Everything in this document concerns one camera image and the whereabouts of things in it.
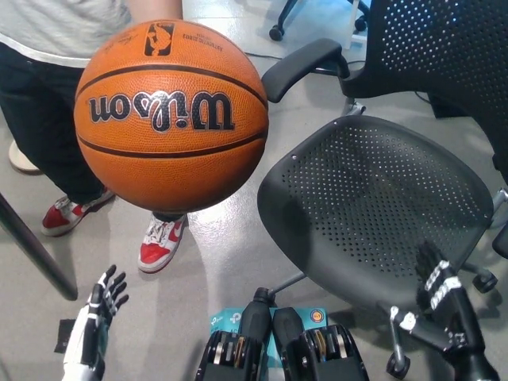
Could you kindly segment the robot right white black hand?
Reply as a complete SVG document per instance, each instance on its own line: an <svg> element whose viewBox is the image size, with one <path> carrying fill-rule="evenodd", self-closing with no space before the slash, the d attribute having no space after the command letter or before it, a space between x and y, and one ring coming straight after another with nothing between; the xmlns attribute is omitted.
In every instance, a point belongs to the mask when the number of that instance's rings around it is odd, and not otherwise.
<svg viewBox="0 0 508 381"><path fill-rule="evenodd" d="M483 355L485 342L468 293L450 260L431 241L418 246L416 272L421 278L419 312L392 306L391 322L450 363L459 356Z"/></svg>

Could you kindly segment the robot left white black hand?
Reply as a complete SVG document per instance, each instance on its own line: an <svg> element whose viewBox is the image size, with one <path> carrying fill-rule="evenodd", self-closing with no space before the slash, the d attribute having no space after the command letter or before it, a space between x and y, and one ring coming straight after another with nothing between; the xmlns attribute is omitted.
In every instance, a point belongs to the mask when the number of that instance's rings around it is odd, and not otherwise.
<svg viewBox="0 0 508 381"><path fill-rule="evenodd" d="M79 311L63 358L63 381L103 379L110 326L129 300L124 272L111 265L102 273Z"/></svg>

